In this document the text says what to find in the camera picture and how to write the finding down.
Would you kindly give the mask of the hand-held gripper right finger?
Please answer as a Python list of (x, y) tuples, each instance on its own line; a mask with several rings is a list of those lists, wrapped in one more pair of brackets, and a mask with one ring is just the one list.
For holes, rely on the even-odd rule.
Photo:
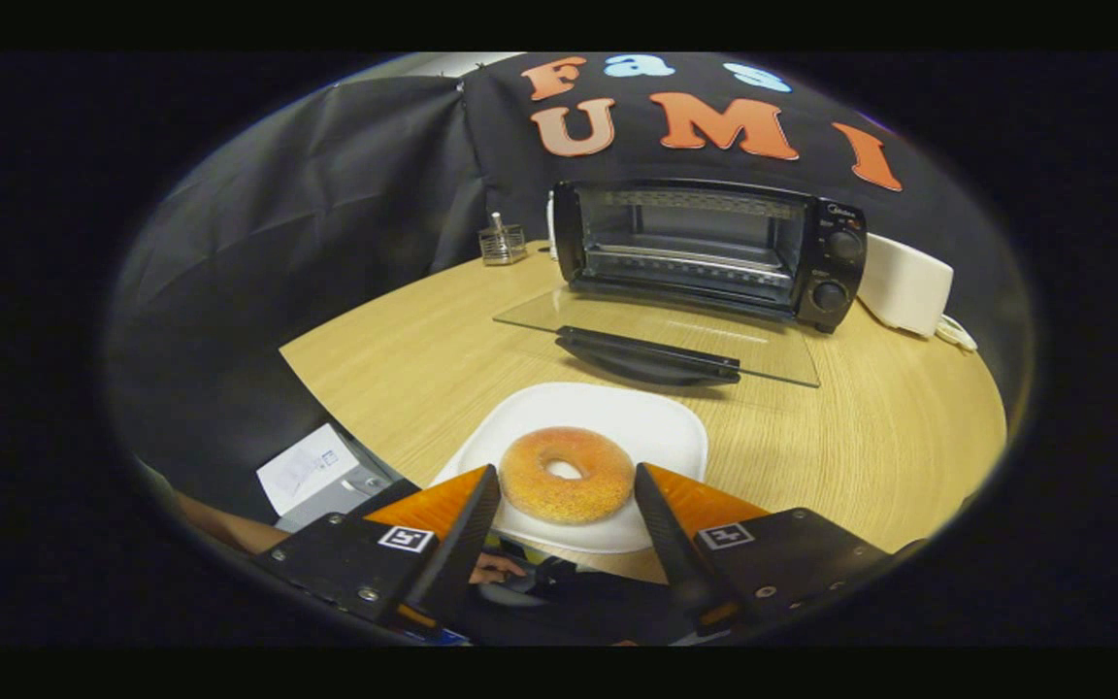
[(655, 464), (636, 466), (634, 495), (675, 604), (701, 634), (767, 631), (896, 563), (809, 509), (768, 513)]

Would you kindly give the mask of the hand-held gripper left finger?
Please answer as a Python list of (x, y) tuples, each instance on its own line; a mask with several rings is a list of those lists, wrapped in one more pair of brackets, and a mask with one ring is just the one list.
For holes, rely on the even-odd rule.
[(257, 554), (260, 570), (361, 624), (399, 633), (456, 629), (501, 503), (492, 465), (436, 485), (392, 483)]

